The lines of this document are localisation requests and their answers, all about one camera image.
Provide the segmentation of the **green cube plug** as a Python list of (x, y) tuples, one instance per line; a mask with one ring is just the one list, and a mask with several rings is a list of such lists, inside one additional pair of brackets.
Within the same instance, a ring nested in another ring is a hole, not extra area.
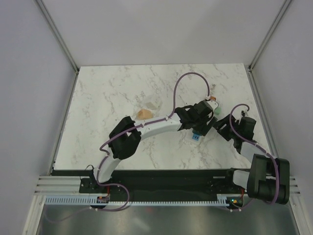
[(214, 110), (214, 115), (218, 116), (220, 113), (221, 113), (221, 107), (219, 106)]

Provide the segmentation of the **white power strip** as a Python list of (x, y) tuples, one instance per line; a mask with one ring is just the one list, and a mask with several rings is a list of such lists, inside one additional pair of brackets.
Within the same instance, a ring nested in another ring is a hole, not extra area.
[(186, 140), (194, 146), (198, 146), (202, 140), (202, 135), (194, 129), (191, 129), (189, 134), (186, 136)]

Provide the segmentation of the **beige cube plug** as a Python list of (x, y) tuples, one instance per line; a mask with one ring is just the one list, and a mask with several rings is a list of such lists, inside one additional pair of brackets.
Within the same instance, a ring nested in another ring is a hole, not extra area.
[(147, 109), (141, 109), (137, 115), (136, 115), (138, 120), (147, 120), (147, 119), (152, 119), (153, 118), (153, 113), (150, 110)]

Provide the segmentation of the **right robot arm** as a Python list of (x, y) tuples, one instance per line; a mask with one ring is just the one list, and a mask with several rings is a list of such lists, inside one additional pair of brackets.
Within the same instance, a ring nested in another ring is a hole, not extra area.
[(241, 187), (247, 190), (250, 198), (271, 203), (286, 204), (290, 197), (290, 163), (286, 159), (271, 158), (267, 152), (258, 148), (253, 139), (256, 120), (251, 117), (227, 115), (213, 127), (226, 140), (233, 140), (236, 151), (245, 157), (251, 167), (249, 173), (235, 170), (233, 176), (224, 180), (224, 187), (234, 193)]

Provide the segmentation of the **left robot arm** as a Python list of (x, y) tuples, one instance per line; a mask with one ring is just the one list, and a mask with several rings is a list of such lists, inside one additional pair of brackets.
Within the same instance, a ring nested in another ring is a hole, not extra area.
[(205, 136), (216, 121), (214, 114), (218, 107), (218, 102), (211, 99), (178, 107), (169, 116), (140, 121), (134, 121), (130, 116), (124, 117), (109, 134), (109, 139), (100, 146), (100, 151), (107, 155), (94, 171), (95, 177), (92, 178), (90, 187), (96, 192), (105, 191), (107, 182), (119, 163), (131, 157), (139, 143), (146, 138), (189, 129)]

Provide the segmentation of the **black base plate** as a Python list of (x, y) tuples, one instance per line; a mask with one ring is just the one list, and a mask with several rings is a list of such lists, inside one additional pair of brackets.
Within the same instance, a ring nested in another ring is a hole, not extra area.
[(216, 201), (219, 194), (242, 195), (232, 182), (234, 170), (115, 170), (101, 186), (95, 177), (81, 179), (80, 193), (108, 193), (110, 201), (196, 202)]

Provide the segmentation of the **aluminium frame rail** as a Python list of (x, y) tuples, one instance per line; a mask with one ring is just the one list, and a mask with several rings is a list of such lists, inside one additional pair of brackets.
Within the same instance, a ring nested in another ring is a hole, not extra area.
[(224, 176), (210, 176), (207, 172), (199, 175), (182, 175), (175, 171), (165, 175), (164, 171), (118, 171), (102, 186), (94, 179), (76, 177), (40, 177), (35, 191), (48, 194), (119, 194), (126, 196), (125, 186), (131, 195), (143, 193), (170, 193), (178, 191), (204, 192), (207, 194), (240, 194), (241, 187), (231, 183)]

